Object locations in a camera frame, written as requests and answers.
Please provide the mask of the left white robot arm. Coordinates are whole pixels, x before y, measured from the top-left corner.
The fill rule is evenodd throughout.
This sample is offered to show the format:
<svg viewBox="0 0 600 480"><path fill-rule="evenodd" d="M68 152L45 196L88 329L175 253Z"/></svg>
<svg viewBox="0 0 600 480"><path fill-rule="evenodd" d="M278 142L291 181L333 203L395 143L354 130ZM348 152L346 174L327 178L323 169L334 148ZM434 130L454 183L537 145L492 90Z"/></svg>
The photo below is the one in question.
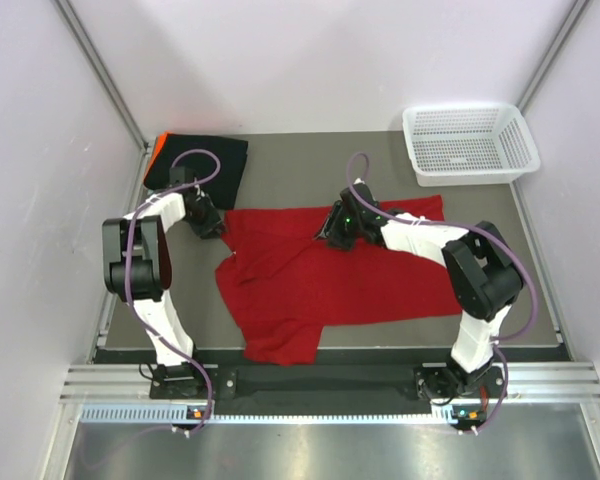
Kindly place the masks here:
<svg viewBox="0 0 600 480"><path fill-rule="evenodd" d="M129 306L154 346L156 361L147 367L150 396L201 398L209 393L210 378L171 297L166 233L184 222L199 239L210 240L221 237L225 225L194 169L173 167L169 176L167 188L135 211L103 222L104 283Z"/></svg>

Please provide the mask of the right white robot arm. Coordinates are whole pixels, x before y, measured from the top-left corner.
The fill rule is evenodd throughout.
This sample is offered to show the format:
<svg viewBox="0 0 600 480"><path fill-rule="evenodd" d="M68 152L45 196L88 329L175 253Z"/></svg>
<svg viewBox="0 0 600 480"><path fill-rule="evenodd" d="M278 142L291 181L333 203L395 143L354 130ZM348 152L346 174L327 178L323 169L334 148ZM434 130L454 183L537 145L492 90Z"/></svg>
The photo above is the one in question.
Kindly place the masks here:
<svg viewBox="0 0 600 480"><path fill-rule="evenodd" d="M461 396L482 385L494 360L496 337L524 286L513 260L493 242L499 238L497 228L489 222L478 228L485 233L399 209L383 210L366 183L358 180L341 191L315 235L342 251L363 239L446 269L461 320L444 373L449 388Z"/></svg>

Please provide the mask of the red t shirt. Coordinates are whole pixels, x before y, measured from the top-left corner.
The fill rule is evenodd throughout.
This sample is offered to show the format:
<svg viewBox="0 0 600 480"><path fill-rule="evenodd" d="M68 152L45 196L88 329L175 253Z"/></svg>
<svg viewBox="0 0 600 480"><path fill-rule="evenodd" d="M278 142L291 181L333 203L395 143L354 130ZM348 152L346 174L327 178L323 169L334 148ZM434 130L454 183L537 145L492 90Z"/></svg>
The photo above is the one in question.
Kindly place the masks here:
<svg viewBox="0 0 600 480"><path fill-rule="evenodd" d="M327 206L240 209L225 215L231 254L215 271L247 359L314 362L324 328L461 312L446 269L358 240L350 252L316 239Z"/></svg>

